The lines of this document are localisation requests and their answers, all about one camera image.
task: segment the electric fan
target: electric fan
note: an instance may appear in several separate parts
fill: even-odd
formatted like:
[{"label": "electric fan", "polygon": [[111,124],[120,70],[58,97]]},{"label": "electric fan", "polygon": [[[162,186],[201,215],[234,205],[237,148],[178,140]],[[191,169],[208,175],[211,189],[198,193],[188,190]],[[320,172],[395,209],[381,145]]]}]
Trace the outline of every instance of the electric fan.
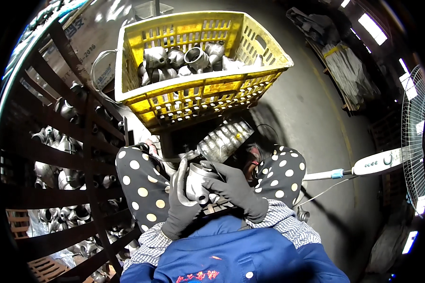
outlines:
[{"label": "electric fan", "polygon": [[[303,181],[338,179],[351,175],[335,185],[357,176],[379,175],[403,167],[408,197],[414,210],[419,198],[425,198],[425,82],[422,70],[417,65],[410,76],[402,82],[405,88],[402,105],[402,140],[401,147],[367,156],[357,161],[350,170],[334,169],[332,171],[306,174]],[[309,199],[311,201],[321,194]]]},{"label": "electric fan", "polygon": [[414,209],[425,196],[425,82],[417,65],[405,81],[402,109],[402,162]]}]

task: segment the worker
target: worker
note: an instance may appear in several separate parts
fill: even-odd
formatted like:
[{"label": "worker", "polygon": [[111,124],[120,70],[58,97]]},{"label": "worker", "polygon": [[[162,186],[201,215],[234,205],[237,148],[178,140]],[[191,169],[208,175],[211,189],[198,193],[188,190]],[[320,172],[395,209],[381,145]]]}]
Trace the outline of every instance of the worker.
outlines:
[{"label": "worker", "polygon": [[156,156],[151,141],[117,154],[119,180],[143,231],[140,248],[124,263],[121,283],[349,282],[319,234],[290,209],[305,174],[299,152],[276,145],[261,160],[252,147],[243,171],[201,161],[225,179],[204,178],[202,186],[237,207],[231,215],[205,217],[199,217],[198,203],[187,207],[177,195],[185,190],[187,160],[169,178]]}]

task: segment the wire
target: wire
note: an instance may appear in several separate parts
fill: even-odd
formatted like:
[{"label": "wire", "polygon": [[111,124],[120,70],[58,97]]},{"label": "wire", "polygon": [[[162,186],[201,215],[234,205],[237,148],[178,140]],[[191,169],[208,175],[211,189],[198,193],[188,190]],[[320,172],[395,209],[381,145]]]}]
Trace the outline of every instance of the wire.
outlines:
[{"label": "wire", "polygon": [[268,124],[259,124],[256,128],[258,129],[258,127],[263,126],[263,125],[268,126],[269,128],[271,128],[274,131],[274,133],[276,134],[276,137],[277,137],[277,142],[279,142],[280,141],[279,140],[279,135],[277,134],[276,130],[274,130],[274,128],[272,128]]},{"label": "wire", "polygon": [[303,205],[303,204],[306,204],[306,203],[307,203],[307,202],[309,202],[309,201],[313,201],[313,200],[314,200],[314,199],[316,199],[318,196],[320,196],[320,195],[324,194],[325,192],[327,192],[328,190],[332,189],[332,188],[333,188],[333,187],[335,187],[336,185],[341,184],[341,183],[343,183],[343,182],[345,182],[345,181],[347,181],[347,180],[351,180],[351,179],[357,178],[357,177],[359,177],[359,176],[354,176],[354,177],[351,177],[351,178],[348,178],[348,179],[344,179],[344,180],[342,180],[342,181],[340,181],[340,182],[338,182],[338,183],[336,183],[336,184],[333,184],[333,185],[331,185],[329,188],[327,188],[326,190],[324,190],[323,192],[319,193],[318,195],[315,195],[315,196],[314,196],[314,197],[312,197],[311,199],[309,199],[309,200],[307,200],[307,201],[304,201],[304,202],[303,202],[303,203],[301,203],[301,204],[297,204],[297,205],[295,205],[295,206],[293,206],[293,207],[299,207],[299,206],[301,206],[301,205]]},{"label": "wire", "polygon": [[110,97],[108,97],[107,95],[105,95],[105,93],[103,93],[96,85],[96,75],[95,75],[95,67],[96,64],[102,60],[105,56],[109,55],[109,54],[113,54],[118,52],[118,49],[115,50],[106,50],[106,51],[102,51],[101,53],[99,53],[98,57],[96,58],[96,60],[93,62],[93,64],[91,65],[91,83],[93,85],[93,87],[95,88],[95,90],[97,91],[97,93],[99,93],[99,95],[101,95],[105,100],[107,100],[108,102],[111,102],[113,104],[115,104],[117,107],[126,110],[125,108],[119,106],[118,104],[121,104],[121,102],[116,102],[115,100],[111,99]]}]

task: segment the wooden rack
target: wooden rack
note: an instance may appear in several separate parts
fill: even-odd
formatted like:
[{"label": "wooden rack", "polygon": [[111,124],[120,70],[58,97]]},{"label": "wooden rack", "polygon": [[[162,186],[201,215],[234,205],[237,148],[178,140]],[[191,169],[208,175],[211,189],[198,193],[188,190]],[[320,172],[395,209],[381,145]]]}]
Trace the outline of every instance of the wooden rack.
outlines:
[{"label": "wooden rack", "polygon": [[[110,261],[116,271],[111,282],[119,282],[122,267],[116,254],[131,240],[138,238],[141,231],[139,228],[133,229],[113,244],[107,238],[106,229],[123,225],[123,223],[130,225],[132,220],[128,209],[109,216],[100,211],[99,202],[124,197],[124,194],[119,182],[115,182],[115,185],[109,189],[95,188],[93,185],[95,174],[116,175],[116,170],[114,164],[94,160],[91,155],[92,149],[99,149],[106,154],[115,156],[119,148],[94,136],[92,127],[93,124],[96,124],[104,132],[119,139],[123,145],[128,145],[126,120],[124,120],[125,133],[123,134],[95,112],[94,105],[103,105],[116,120],[123,121],[123,117],[119,115],[113,105],[94,90],[90,76],[76,56],[57,17],[50,18],[45,24],[45,29],[35,32],[38,34],[28,44],[13,69],[0,101],[0,180],[2,180],[0,181],[0,198],[5,204],[5,208],[9,210],[68,207],[90,203],[93,221],[48,235],[32,238],[19,235],[15,240],[16,245],[22,257],[27,262],[32,262],[75,245],[91,236],[99,235],[104,247],[102,251],[75,268],[47,281],[68,280],[81,283],[104,263]],[[39,50],[46,37],[51,38],[73,73],[83,86],[88,88],[89,93],[85,100],[79,99],[71,91],[40,54]],[[56,94],[47,92],[28,76],[27,70],[30,67],[36,70],[40,77],[56,91]],[[21,80],[25,80],[42,97],[39,98],[27,90]],[[58,96],[66,99],[85,118],[83,128],[70,123],[53,110],[55,97]],[[38,131],[47,125],[83,142],[83,156],[65,153],[31,139],[30,131]],[[32,166],[35,161],[83,171],[86,190],[65,191],[34,188],[33,184],[28,182],[28,176],[34,175]],[[1,170],[2,168],[6,168],[8,173],[5,178],[2,174],[5,170]],[[23,216],[14,220],[28,220],[28,217],[24,218]],[[24,226],[15,227],[13,232],[16,233],[16,229],[23,231],[26,228]]]}]

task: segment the gloved hand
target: gloved hand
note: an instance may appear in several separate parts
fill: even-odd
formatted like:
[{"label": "gloved hand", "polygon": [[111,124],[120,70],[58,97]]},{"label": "gloved hand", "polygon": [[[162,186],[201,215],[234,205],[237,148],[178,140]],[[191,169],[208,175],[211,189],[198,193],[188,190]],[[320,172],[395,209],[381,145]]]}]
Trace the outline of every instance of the gloved hand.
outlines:
[{"label": "gloved hand", "polygon": [[202,186],[205,189],[217,192],[235,206],[243,208],[244,215],[253,223],[264,220],[268,211],[268,201],[255,195],[241,170],[217,162],[200,161],[200,164],[217,171],[226,181],[224,183],[220,180],[204,178],[205,182]]},{"label": "gloved hand", "polygon": [[[186,188],[187,159],[183,158],[178,171],[170,179],[169,217],[162,225],[162,233],[175,241],[182,238],[184,230],[193,222],[201,207],[196,201],[188,201],[184,196]],[[185,198],[189,205],[185,206],[179,201],[178,194]]]}]

